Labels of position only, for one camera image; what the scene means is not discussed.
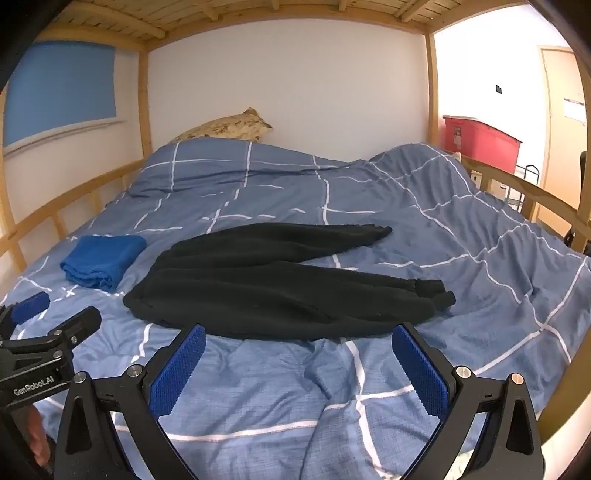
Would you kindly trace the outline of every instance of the red plastic box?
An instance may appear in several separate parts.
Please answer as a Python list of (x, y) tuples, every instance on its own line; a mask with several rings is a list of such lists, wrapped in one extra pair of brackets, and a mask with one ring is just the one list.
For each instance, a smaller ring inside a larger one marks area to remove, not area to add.
[(500, 168), (514, 175), (521, 141), (475, 118), (445, 119), (445, 149)]

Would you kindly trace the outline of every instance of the blue window shade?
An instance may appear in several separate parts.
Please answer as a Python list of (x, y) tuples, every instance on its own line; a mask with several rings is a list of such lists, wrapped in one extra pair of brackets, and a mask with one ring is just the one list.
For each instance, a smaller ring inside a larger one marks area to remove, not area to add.
[(52, 128), (116, 117), (114, 61), (109, 46), (34, 44), (8, 84), (4, 146)]

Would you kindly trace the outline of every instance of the folded blue garment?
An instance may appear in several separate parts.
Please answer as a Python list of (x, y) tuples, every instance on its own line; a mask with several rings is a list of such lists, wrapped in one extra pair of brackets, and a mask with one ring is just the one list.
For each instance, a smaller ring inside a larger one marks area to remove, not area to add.
[(146, 246), (139, 235), (81, 236), (60, 268), (71, 282), (114, 293), (125, 270)]

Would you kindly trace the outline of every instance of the wooden door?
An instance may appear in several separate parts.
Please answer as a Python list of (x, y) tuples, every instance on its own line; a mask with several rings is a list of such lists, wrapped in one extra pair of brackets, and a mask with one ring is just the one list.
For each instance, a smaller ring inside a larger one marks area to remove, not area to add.
[[(550, 113), (548, 158), (541, 187), (577, 209), (581, 186), (579, 158), (587, 148), (580, 72), (569, 49), (544, 47), (541, 55)], [(565, 220), (545, 207), (540, 207), (538, 218), (561, 236), (570, 228)]]

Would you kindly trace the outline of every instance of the pillow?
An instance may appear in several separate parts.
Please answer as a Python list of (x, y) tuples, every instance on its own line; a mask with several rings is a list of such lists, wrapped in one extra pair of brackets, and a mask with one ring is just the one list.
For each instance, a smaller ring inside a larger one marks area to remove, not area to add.
[(273, 127), (266, 123), (254, 108), (249, 107), (240, 115), (225, 116), (187, 130), (172, 142), (199, 137), (233, 138), (258, 142), (261, 140), (262, 134), (272, 130)]

